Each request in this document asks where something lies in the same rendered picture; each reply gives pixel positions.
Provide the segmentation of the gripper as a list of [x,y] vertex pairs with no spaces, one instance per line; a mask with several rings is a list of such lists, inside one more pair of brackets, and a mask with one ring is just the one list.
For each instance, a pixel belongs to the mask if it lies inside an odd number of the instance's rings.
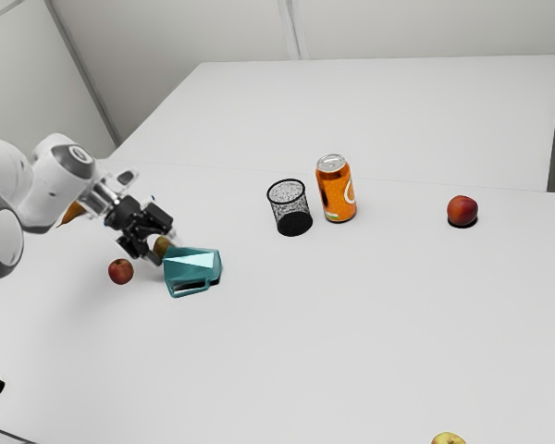
[[106,214],[104,225],[118,232],[117,244],[133,259],[147,260],[155,266],[162,259],[150,249],[146,240],[151,235],[164,235],[174,246],[180,245],[174,219],[154,202],[140,203],[130,195],[124,196]]

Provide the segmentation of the teal faceted mug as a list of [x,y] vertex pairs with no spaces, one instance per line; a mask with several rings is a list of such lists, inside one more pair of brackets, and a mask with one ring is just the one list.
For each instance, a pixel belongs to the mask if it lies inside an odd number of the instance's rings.
[[163,269],[169,295],[180,298],[217,285],[222,261],[218,250],[170,246],[163,256]]

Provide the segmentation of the small red apple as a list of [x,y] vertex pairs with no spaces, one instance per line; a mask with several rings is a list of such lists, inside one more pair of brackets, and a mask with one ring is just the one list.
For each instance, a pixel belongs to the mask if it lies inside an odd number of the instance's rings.
[[113,283],[125,285],[133,279],[134,268],[129,260],[118,258],[109,264],[107,273]]

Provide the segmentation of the orange-brown pointed fruit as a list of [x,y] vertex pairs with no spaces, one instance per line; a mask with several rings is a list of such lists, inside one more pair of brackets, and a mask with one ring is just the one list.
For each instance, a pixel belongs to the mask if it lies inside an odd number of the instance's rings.
[[61,220],[57,227],[62,227],[77,217],[83,216],[87,213],[87,210],[82,206],[81,203],[78,201],[74,201],[66,210],[66,212],[62,215]]

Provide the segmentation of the black mesh pen holder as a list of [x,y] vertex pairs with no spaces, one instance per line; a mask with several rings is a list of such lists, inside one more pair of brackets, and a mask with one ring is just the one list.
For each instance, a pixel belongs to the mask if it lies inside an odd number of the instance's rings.
[[286,237],[300,236],[313,225],[305,191],[304,183],[298,179],[282,179],[268,188],[266,198],[279,234]]

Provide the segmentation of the orange drink can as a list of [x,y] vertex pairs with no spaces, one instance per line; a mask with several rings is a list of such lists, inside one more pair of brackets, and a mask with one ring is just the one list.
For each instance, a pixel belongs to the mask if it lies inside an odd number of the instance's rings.
[[326,220],[344,223],[357,213],[349,163],[340,154],[327,154],[316,162],[315,178]]

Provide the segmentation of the large red apple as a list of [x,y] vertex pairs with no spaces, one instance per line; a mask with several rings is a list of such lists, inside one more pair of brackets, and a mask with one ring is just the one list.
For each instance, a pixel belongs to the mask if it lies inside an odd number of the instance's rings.
[[447,219],[455,227],[469,227],[478,217],[478,203],[471,197],[456,195],[447,204]]

